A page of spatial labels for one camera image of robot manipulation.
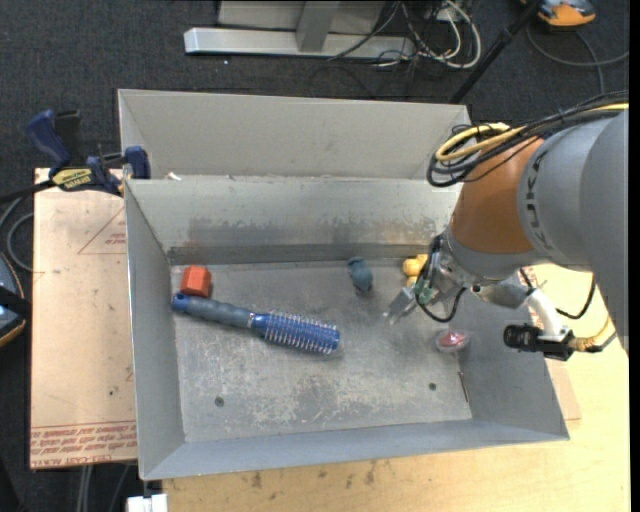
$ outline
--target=white plastic piece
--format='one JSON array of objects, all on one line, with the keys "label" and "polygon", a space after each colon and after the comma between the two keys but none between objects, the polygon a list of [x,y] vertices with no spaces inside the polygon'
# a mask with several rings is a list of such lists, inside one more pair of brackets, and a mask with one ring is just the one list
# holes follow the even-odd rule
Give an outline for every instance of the white plastic piece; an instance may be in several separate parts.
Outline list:
[{"label": "white plastic piece", "polygon": [[536,289],[527,303],[540,317],[542,322],[542,335],[549,341],[562,341],[567,333],[567,328],[562,324],[560,315],[556,311],[553,302],[540,290]]},{"label": "white plastic piece", "polygon": [[150,498],[132,496],[127,499],[127,512],[168,512],[166,494],[154,494]]}]

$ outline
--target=bin floor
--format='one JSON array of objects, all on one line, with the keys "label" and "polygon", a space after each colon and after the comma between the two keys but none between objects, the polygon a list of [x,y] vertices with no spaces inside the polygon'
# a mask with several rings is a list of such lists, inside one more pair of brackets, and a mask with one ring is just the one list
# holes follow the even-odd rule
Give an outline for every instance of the bin floor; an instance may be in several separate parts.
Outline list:
[{"label": "bin floor", "polygon": [[[208,266],[215,300],[335,324],[341,348],[302,352],[174,313],[186,441],[470,419],[457,356],[433,342],[447,325],[414,310],[391,326],[383,313],[405,283],[402,261],[368,264],[368,295],[345,261]],[[184,268],[171,268],[174,291]]]}]

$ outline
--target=yellow cable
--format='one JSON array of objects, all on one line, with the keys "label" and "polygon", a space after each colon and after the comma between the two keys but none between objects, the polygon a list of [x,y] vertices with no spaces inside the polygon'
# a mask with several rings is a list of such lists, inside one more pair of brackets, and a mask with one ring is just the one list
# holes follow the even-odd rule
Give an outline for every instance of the yellow cable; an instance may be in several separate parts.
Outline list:
[{"label": "yellow cable", "polygon": [[[595,112],[598,110],[626,110],[627,108],[629,108],[629,103],[615,103],[611,105],[604,105],[602,107],[589,109],[586,112]],[[473,126],[471,128],[467,128],[466,130],[463,130],[460,133],[455,134],[453,137],[450,137],[442,146],[440,146],[435,153],[435,158],[439,162],[450,162],[452,160],[457,160],[464,156],[476,153],[489,146],[494,146],[504,141],[507,141],[513,138],[514,136],[516,136],[524,128],[526,128],[526,126],[511,128],[509,125],[506,125],[504,123],[487,123],[487,124],[482,124],[479,126]],[[455,146],[456,144],[459,144],[460,142],[466,139],[471,139],[477,135],[480,135],[488,131],[496,131],[496,132],[499,132],[499,134],[493,137],[489,137],[488,139],[485,139],[471,146],[467,146],[465,148],[454,151],[452,153],[447,153],[447,151],[451,147]]]},{"label": "yellow cable", "polygon": [[602,333],[605,331],[605,329],[609,326],[610,323],[611,323],[611,317],[607,316],[607,320],[605,321],[604,325],[598,331],[597,334],[594,334],[593,336],[588,336],[588,337],[575,338],[572,343],[575,350],[577,350],[578,352],[584,352],[589,347],[592,347],[593,345],[595,345],[596,340],[602,335]]}]

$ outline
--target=orange block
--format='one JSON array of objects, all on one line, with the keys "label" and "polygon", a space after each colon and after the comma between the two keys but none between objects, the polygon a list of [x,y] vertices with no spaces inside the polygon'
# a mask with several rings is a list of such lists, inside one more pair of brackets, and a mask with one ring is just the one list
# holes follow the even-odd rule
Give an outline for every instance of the orange block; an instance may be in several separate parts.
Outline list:
[{"label": "orange block", "polygon": [[211,285],[211,273],[198,265],[191,265],[184,270],[180,292],[185,295],[196,295],[198,297],[209,297],[209,286]]}]

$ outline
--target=pink object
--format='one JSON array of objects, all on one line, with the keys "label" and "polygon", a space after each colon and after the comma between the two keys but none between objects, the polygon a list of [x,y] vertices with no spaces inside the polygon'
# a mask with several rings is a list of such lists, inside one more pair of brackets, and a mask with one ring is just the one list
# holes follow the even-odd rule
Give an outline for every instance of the pink object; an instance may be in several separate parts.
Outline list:
[{"label": "pink object", "polygon": [[441,352],[457,352],[469,343],[469,334],[465,331],[447,329],[436,337],[436,346]]}]

